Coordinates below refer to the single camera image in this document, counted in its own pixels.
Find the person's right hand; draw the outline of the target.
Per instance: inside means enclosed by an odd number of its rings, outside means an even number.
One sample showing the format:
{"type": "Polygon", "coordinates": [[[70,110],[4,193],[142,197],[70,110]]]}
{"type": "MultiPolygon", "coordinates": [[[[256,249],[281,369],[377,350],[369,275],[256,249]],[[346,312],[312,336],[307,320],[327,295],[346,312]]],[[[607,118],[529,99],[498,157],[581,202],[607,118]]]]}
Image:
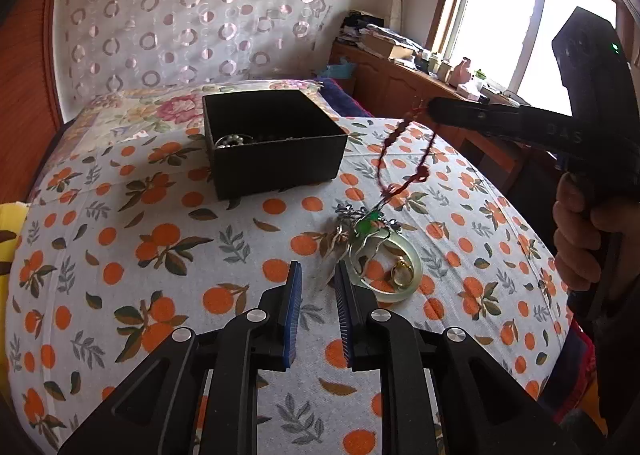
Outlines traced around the person's right hand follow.
{"type": "Polygon", "coordinates": [[[620,296],[639,279],[639,205],[613,202],[586,210],[584,194],[569,174],[562,175],[553,206],[556,224],[555,267],[571,290],[585,291],[601,279],[594,253],[606,233],[622,235],[620,256],[610,294],[620,296]]]}

